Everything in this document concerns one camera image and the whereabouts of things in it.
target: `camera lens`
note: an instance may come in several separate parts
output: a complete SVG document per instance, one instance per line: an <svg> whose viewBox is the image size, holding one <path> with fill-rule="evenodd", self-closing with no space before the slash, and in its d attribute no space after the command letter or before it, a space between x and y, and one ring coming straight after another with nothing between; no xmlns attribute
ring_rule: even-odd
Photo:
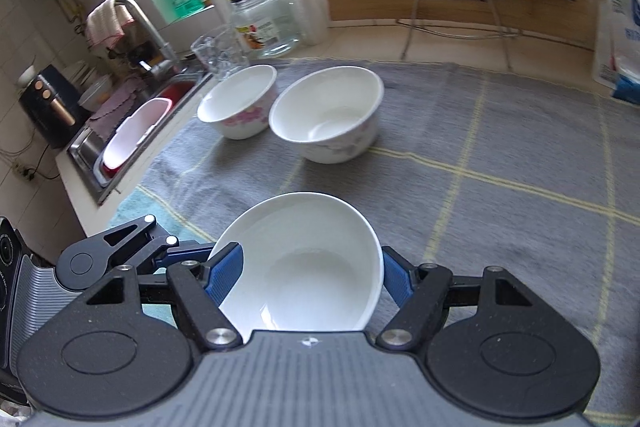
<svg viewBox="0 0 640 427"><path fill-rule="evenodd" d="M13 260L14 245L11 244L11 240L6 235L3 235L0 237L0 261L9 266Z"/></svg>

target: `glass cup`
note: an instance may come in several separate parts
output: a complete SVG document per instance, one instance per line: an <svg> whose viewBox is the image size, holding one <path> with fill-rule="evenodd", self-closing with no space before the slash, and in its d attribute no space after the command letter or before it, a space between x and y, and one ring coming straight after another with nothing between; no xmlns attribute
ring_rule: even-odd
<svg viewBox="0 0 640 427"><path fill-rule="evenodd" d="M230 25L219 26L198 37L191 51L217 80L225 80L249 65L236 30Z"/></svg>

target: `kitchen counter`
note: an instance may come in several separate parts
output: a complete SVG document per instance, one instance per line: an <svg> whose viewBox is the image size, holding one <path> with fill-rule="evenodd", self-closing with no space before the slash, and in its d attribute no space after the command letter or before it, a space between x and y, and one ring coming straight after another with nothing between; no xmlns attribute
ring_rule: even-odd
<svg viewBox="0 0 640 427"><path fill-rule="evenodd" d="M300 48L286 58L336 57L352 60L399 60L407 29L392 22L360 21L359 26L335 27L327 42ZM481 30L464 27L437 28L443 32L482 34ZM609 90L591 79L593 51L565 42L521 37L509 43L513 72L563 84L576 89L608 95ZM409 50L409 62L456 62L464 66L492 71L505 71L502 45L497 39L462 41L415 32ZM117 188L98 206L85 188L66 150L56 157L60 177L78 219L87 235L105 230L119 204L140 182L153 159L178 131L196 114L198 104L215 81L194 95L165 126L140 158L130 167Z"/></svg>

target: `gray tablecloth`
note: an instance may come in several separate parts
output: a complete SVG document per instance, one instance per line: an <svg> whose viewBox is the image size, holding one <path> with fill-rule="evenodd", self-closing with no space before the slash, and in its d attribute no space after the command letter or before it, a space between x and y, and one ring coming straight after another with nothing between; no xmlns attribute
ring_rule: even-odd
<svg viewBox="0 0 640 427"><path fill-rule="evenodd" d="M278 193L332 194L413 263L460 275L507 267L596 344L590 418L628 423L640 413L638 108L454 64L280 60L278 87L340 64L385 83L380 138L366 155L314 164L270 130L232 141L193 118L113 223L152 212L181 238L214 239ZM369 328L395 310L384 292Z"/></svg>

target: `power outlet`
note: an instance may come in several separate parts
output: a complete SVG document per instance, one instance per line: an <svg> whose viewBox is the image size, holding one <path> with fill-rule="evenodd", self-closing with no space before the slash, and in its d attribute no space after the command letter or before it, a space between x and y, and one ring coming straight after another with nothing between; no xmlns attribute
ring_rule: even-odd
<svg viewBox="0 0 640 427"><path fill-rule="evenodd" d="M25 165L20 163L20 160L14 160L11 164L11 170L29 182L35 178L35 172L33 172L33 169L27 168Z"/></svg>

